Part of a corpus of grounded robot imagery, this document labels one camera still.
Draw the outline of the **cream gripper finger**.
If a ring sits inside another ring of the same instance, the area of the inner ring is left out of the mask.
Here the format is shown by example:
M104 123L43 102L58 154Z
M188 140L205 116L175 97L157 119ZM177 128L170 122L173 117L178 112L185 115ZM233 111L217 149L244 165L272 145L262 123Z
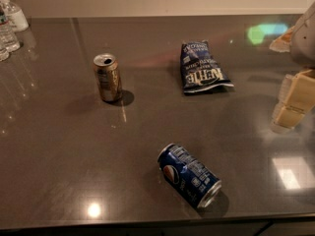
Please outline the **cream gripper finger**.
M289 52L292 33L293 27L289 28L282 35L273 40L269 48L279 53Z
M315 106L315 71L286 74L278 96L271 129L278 134L293 130Z

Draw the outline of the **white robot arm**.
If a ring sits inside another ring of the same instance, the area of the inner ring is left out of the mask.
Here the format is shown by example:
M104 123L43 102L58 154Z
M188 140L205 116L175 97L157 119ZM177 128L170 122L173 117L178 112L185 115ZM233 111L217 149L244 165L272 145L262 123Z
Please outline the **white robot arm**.
M293 130L315 106L315 2L295 25L270 45L276 52L289 52L302 71L283 78L271 129L278 134Z

